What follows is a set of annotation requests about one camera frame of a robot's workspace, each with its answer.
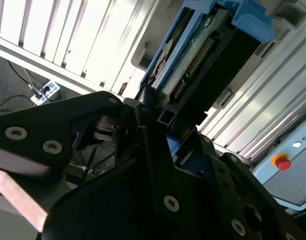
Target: red emergency stop button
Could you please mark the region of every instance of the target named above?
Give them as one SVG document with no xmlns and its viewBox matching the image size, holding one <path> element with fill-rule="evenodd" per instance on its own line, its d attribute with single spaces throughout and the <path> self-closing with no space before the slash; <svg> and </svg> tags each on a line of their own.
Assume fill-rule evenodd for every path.
<svg viewBox="0 0 306 240">
<path fill-rule="evenodd" d="M 292 163 L 289 160 L 289 156 L 287 154 L 278 154 L 272 159 L 272 164 L 275 165 L 278 170 L 285 171 L 289 169 Z"/>
</svg>

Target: light blue panel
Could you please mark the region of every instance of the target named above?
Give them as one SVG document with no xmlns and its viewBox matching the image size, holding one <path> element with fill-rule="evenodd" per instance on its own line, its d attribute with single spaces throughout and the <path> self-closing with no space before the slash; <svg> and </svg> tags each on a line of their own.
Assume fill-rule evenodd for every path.
<svg viewBox="0 0 306 240">
<path fill-rule="evenodd" d="M 298 148 L 294 148 L 293 144 L 295 142 L 301 142 L 301 146 Z M 297 156 L 300 155 L 301 153 L 304 153 L 304 150 L 306 151 L 306 121 L 304 121 L 297 129 L 295 129 L 271 154 L 269 154 L 261 163 L 259 163 L 256 166 L 256 168 L 253 170 L 253 174 L 265 186 L 267 185 L 265 183 L 268 182 L 275 174 L 277 174 L 278 172 L 279 174 L 281 174 L 278 168 L 272 165 L 272 159 L 274 156 L 278 154 L 287 154 L 289 156 L 292 165 L 294 165 L 296 164 L 296 162 L 293 162 L 293 160 L 295 159 L 295 161 L 300 161 L 300 159 L 297 158 Z M 296 205 L 294 203 L 288 202 L 285 199 L 280 199 L 278 197 L 275 197 L 275 199 L 279 204 L 294 209 L 296 211 L 302 211 L 306 208 L 306 202 L 303 203 L 302 205 Z"/>
</svg>

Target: bright window light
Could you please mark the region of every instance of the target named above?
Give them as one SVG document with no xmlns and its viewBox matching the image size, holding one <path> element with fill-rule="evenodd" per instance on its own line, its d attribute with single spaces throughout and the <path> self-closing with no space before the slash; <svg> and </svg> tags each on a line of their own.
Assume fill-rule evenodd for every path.
<svg viewBox="0 0 306 240">
<path fill-rule="evenodd" d="M 211 107 L 207 114 L 207 117 L 204 119 L 204 121 L 201 123 L 201 125 L 197 126 L 197 130 L 201 130 L 201 128 L 203 128 L 205 126 L 205 124 L 207 124 L 207 122 L 209 121 L 209 119 L 212 117 L 213 114 L 215 114 L 217 112 L 217 109 L 214 107 Z M 208 131 L 207 130 L 203 130 L 202 134 L 207 136 L 208 135 Z"/>
<path fill-rule="evenodd" d="M 70 53 L 65 67 L 72 73 L 82 74 L 109 2 L 109 0 L 89 0 L 86 3 L 83 18 L 69 49 Z"/>
<path fill-rule="evenodd" d="M 19 44 L 26 0 L 4 0 L 0 37 Z"/>
<path fill-rule="evenodd" d="M 96 39 L 94 48 L 86 63 L 86 79 L 111 90 L 118 75 L 123 71 L 125 59 L 128 56 L 134 39 L 141 30 L 143 21 L 152 9 L 153 1 L 143 3 L 136 0 L 118 0 L 109 16 L 107 26 L 101 36 Z"/>
<path fill-rule="evenodd" d="M 71 2 L 53 61 L 58 66 L 61 66 L 63 63 L 80 8 L 85 4 L 86 0 L 72 0 Z"/>
<path fill-rule="evenodd" d="M 52 27 L 49 30 L 48 38 L 45 44 L 45 59 L 53 62 L 57 48 L 59 45 L 62 29 L 67 18 L 67 13 L 70 8 L 70 0 L 61 0 L 58 3 L 57 10 L 53 21 Z"/>
<path fill-rule="evenodd" d="M 145 71 L 135 68 L 135 72 L 133 73 L 130 81 L 127 84 L 127 87 L 125 88 L 122 97 L 124 98 L 135 98 L 135 96 L 138 94 L 139 85 L 144 77 Z"/>
<path fill-rule="evenodd" d="M 40 56 L 54 0 L 32 0 L 24 34 L 23 48 Z"/>
<path fill-rule="evenodd" d="M 116 82 L 112 88 L 112 92 L 118 94 L 124 83 L 129 84 L 129 81 L 132 78 L 135 70 L 136 70 L 136 67 L 132 65 L 131 57 L 128 57 L 127 60 L 125 61 L 125 64 L 121 72 L 119 73 L 116 79 Z"/>
</svg>

